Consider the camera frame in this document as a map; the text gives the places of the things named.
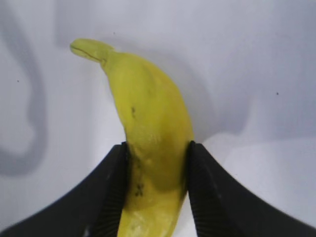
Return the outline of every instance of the banana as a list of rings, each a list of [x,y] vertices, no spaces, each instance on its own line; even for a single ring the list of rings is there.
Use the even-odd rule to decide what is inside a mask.
[[[118,237],[170,237],[187,193],[185,154],[194,139],[182,95],[162,70],[93,39],[71,51],[98,62],[108,77],[129,157],[129,187]]]

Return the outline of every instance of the white surface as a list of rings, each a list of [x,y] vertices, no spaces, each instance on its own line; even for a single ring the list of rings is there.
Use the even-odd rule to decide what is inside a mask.
[[[0,0],[0,230],[124,140],[100,67],[69,51],[77,37],[163,68],[196,140],[254,193],[316,226],[315,21],[314,0]],[[175,236],[195,236],[187,201]]]

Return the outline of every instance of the black spot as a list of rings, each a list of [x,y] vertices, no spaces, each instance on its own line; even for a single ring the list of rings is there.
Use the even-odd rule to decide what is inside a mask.
[[[135,196],[143,196],[143,188],[144,184],[137,184],[137,191],[135,193]]]
[[[132,116],[133,116],[133,118],[135,117],[135,108],[134,107],[132,107]]]

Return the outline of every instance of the black plastic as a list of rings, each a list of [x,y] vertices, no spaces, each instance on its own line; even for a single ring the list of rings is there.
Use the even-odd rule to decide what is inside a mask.
[[[188,188],[199,237],[316,237],[316,229],[272,207],[191,142]]]
[[[188,149],[188,189],[198,237],[316,237],[316,230],[242,186],[205,149]],[[116,237],[127,188],[127,145],[114,146],[80,184],[0,237]]]
[[[126,153],[126,143],[114,146],[69,193],[0,237],[116,237],[127,186]]]

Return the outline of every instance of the yellow banana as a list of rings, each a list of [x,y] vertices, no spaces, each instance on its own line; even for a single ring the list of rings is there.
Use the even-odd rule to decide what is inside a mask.
[[[129,187],[118,237],[170,237],[187,192],[185,154],[194,138],[179,89],[151,62],[103,42],[77,39],[71,51],[101,64],[125,130]]]

